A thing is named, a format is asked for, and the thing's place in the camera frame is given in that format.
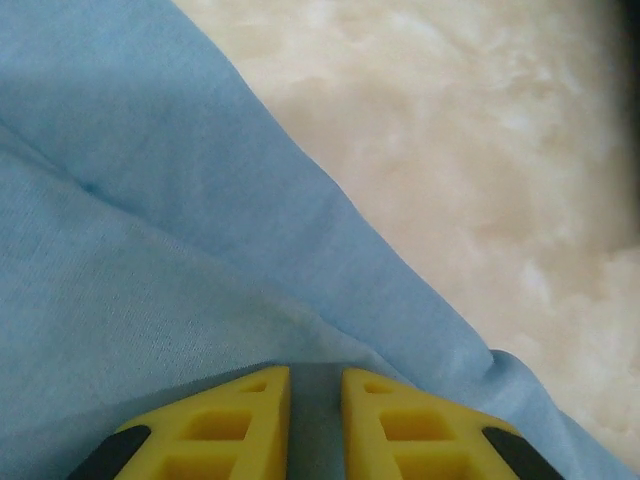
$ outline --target white fluffy surface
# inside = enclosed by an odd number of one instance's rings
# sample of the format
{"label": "white fluffy surface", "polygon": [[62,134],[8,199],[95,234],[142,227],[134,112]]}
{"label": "white fluffy surface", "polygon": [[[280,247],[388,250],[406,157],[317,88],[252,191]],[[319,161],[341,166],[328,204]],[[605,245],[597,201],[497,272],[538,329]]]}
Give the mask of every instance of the white fluffy surface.
{"label": "white fluffy surface", "polygon": [[488,344],[640,470],[640,222],[611,2],[177,3]]}

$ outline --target fluffy fabric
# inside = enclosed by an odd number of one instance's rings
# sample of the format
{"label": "fluffy fabric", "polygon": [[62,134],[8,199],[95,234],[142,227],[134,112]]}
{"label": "fluffy fabric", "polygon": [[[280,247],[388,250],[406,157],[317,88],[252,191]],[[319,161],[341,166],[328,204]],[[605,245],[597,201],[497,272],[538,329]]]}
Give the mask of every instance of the fluffy fabric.
{"label": "fluffy fabric", "polygon": [[640,469],[640,222],[615,5],[177,3],[409,265]]}

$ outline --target yellow plastic part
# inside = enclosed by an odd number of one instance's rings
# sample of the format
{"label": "yellow plastic part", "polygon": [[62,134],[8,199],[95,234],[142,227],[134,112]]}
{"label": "yellow plastic part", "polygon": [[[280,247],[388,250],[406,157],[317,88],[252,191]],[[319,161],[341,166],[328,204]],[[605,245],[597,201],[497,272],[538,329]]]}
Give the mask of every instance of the yellow plastic part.
{"label": "yellow plastic part", "polygon": [[117,480],[284,480],[289,369],[271,367],[137,417],[151,435]]}
{"label": "yellow plastic part", "polygon": [[359,369],[342,376],[347,480],[518,480],[484,427],[497,418]]}

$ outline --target white fur rug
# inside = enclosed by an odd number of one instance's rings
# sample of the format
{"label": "white fur rug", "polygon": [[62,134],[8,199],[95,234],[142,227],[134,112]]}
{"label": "white fur rug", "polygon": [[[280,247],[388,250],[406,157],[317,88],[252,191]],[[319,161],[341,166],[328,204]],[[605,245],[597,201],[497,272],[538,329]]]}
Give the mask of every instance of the white fur rug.
{"label": "white fur rug", "polygon": [[177,3],[489,345],[640,470],[640,219],[611,2]]}

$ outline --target blue cloth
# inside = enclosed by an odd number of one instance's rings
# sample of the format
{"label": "blue cloth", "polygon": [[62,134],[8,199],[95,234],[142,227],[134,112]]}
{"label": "blue cloth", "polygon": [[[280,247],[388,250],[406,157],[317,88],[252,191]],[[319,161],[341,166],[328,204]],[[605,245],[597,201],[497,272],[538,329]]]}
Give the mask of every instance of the blue cloth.
{"label": "blue cloth", "polygon": [[2,479],[64,478],[159,392],[265,361],[368,365],[515,424],[567,479],[636,478],[166,0],[0,2],[0,208]]}

